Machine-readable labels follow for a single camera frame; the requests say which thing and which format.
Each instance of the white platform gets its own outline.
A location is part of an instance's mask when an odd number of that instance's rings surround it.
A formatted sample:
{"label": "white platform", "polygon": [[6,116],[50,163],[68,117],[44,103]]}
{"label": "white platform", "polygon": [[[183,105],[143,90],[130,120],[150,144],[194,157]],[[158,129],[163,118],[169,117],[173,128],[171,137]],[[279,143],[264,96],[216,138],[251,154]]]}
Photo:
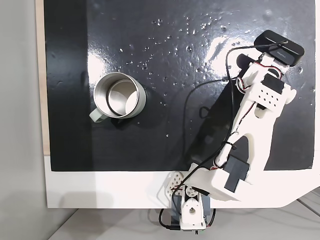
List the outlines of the white platform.
{"label": "white platform", "polygon": [[[316,41],[320,42],[316,31]],[[316,56],[319,55],[318,44]],[[315,79],[318,85],[318,74]],[[319,106],[315,96],[315,142],[312,169],[296,171],[264,171],[261,185],[252,187],[246,201],[211,199],[212,208],[279,208],[320,186]],[[48,208],[159,209],[168,208],[164,186],[170,172],[54,172],[50,156],[44,156]]]}

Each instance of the wire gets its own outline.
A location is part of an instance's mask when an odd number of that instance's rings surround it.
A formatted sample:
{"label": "wire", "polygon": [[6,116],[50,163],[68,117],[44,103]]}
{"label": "wire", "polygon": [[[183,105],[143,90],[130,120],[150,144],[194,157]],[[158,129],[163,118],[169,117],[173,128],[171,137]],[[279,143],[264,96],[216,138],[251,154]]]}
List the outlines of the wire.
{"label": "wire", "polygon": [[159,213],[159,223],[161,224],[162,227],[166,228],[166,229],[170,229],[170,226],[169,225],[165,225],[163,222],[162,222],[162,213],[164,212],[164,208],[162,208],[160,210],[160,213]]}
{"label": "wire", "polygon": [[242,80],[241,77],[236,78],[235,85],[236,85],[236,88],[239,90],[239,92],[242,94],[246,94],[245,90],[251,87],[250,85],[245,87],[244,81]]}
{"label": "wire", "polygon": [[236,132],[241,124],[241,122],[243,121],[243,119],[248,115],[248,113],[251,111],[251,109],[254,107],[256,102],[253,102],[252,105],[249,107],[248,111],[246,111],[246,113],[243,115],[243,117],[241,118],[241,120],[239,121],[238,126],[236,127],[235,131]]}
{"label": "wire", "polygon": [[215,220],[215,216],[216,216],[216,209],[214,208],[214,209],[213,209],[213,213],[212,213],[211,220],[210,220],[210,222],[209,222],[209,224],[208,224],[208,227],[211,227],[211,226],[212,226],[212,223],[213,223],[214,220]]}
{"label": "wire", "polygon": [[[252,46],[240,46],[240,47],[235,47],[235,48],[232,48],[230,49],[226,56],[225,56],[225,69],[226,69],[226,75],[227,75],[227,79],[228,79],[228,84],[230,85],[230,93],[231,93],[231,117],[230,117],[230,126],[229,126],[229,129],[228,129],[228,132],[224,138],[224,142],[228,140],[229,136],[231,135],[231,131],[232,131],[232,128],[233,128],[233,124],[234,124],[234,119],[235,119],[235,97],[234,97],[234,86],[233,86],[233,83],[232,83],[232,78],[230,77],[230,72],[229,72],[229,65],[228,65],[228,56],[231,52],[235,51],[235,50],[240,50],[240,49],[252,49],[252,48],[267,48],[267,47],[272,47],[272,46],[275,46],[275,45],[284,45],[284,44],[287,44],[288,41],[280,41],[280,42],[275,42],[275,43],[271,43],[271,44],[263,44],[263,45],[252,45]],[[213,82],[217,82],[217,80],[214,80],[214,81],[208,81],[208,82],[204,82],[200,85],[198,85],[196,88],[194,88],[193,90],[191,90],[191,92],[189,93],[188,97],[190,96],[190,94],[192,92],[194,92],[197,88],[205,85],[205,84],[209,84],[209,83],[213,83]],[[205,163],[207,163],[209,160],[211,160],[212,158],[216,157],[219,152],[224,148],[226,143],[223,143],[220,145],[220,147],[213,153],[211,154],[209,157],[207,157],[205,160],[203,160],[203,162],[201,162],[198,166],[196,166],[182,181],[181,183],[176,187],[176,189],[173,191],[172,193],[172,202],[175,206],[175,209],[176,211],[181,215],[181,212],[178,211],[178,208],[177,208],[177,205],[174,201],[174,195],[175,193],[177,192],[177,190],[192,176],[192,174],[194,174],[199,168],[201,168]],[[213,161],[213,165],[217,168],[221,168],[219,166],[216,165],[216,160]]]}
{"label": "wire", "polygon": [[262,65],[262,64],[259,63],[259,62],[254,62],[254,64],[258,64],[258,65],[260,65],[261,67],[266,68],[266,69],[273,69],[273,70],[275,70],[275,71],[278,73],[278,79],[282,79],[282,72],[280,71],[279,68],[277,68],[277,67],[275,67],[275,66],[265,66],[265,65]]}

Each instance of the mug rim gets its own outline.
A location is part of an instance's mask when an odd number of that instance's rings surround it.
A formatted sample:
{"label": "mug rim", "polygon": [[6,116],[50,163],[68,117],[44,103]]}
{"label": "mug rim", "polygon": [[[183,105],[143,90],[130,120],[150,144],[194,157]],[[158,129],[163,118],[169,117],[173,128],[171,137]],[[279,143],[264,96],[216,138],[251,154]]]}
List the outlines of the mug rim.
{"label": "mug rim", "polygon": [[[126,113],[125,115],[111,116],[111,115],[109,115],[109,114],[106,114],[104,111],[101,110],[101,108],[99,107],[99,105],[98,105],[97,102],[96,102],[96,89],[97,89],[97,85],[98,85],[98,83],[99,83],[102,79],[104,79],[105,77],[107,77],[107,76],[110,75],[110,74],[123,75],[123,76],[129,78],[129,79],[127,79],[127,80],[130,80],[130,81],[134,84],[134,86],[135,86],[137,96],[136,96],[136,101],[135,101],[135,104],[134,104],[134,108],[132,109],[132,111],[130,111],[129,113]],[[109,118],[121,119],[121,118],[123,118],[123,117],[128,116],[129,114],[131,114],[131,113],[136,109],[136,107],[137,107],[137,105],[138,105],[138,102],[139,102],[139,98],[140,98],[139,88],[138,88],[138,85],[136,84],[135,81],[136,81],[136,80],[135,80],[133,77],[131,77],[131,76],[129,76],[129,75],[123,73],[123,72],[113,71],[113,72],[107,73],[106,75],[104,75],[103,77],[101,77],[101,78],[99,79],[99,81],[97,81],[96,84],[95,84],[95,86],[94,86],[94,90],[93,90],[93,101],[94,101],[94,103],[95,103],[95,106],[96,106],[104,115],[108,116]]]}

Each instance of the perforated plate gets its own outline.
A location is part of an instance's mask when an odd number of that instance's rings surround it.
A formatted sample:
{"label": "perforated plate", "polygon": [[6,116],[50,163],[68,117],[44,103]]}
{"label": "perforated plate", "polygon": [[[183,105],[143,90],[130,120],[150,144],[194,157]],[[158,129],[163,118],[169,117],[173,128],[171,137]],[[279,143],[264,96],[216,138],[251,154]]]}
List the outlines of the perforated plate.
{"label": "perforated plate", "polygon": [[[174,190],[175,190],[176,186],[178,186],[182,182],[183,179],[184,179],[184,176],[182,175],[181,172],[176,171],[176,172],[173,173],[172,178],[170,179],[168,185],[165,188],[165,195],[168,198],[171,198],[172,194],[174,193]],[[181,196],[182,195],[182,190],[176,191],[175,194]]]}
{"label": "perforated plate", "polygon": [[248,99],[261,104],[273,112],[281,112],[286,102],[284,96],[262,83],[256,83],[250,87]]}

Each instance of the gray wall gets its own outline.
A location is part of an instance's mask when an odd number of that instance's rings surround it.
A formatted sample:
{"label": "gray wall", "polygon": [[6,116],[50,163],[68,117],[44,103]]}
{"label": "gray wall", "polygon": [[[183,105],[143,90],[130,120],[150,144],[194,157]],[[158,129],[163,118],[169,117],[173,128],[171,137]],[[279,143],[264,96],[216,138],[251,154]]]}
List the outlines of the gray wall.
{"label": "gray wall", "polygon": [[48,239],[74,212],[47,209],[34,0],[0,4],[0,239]]}

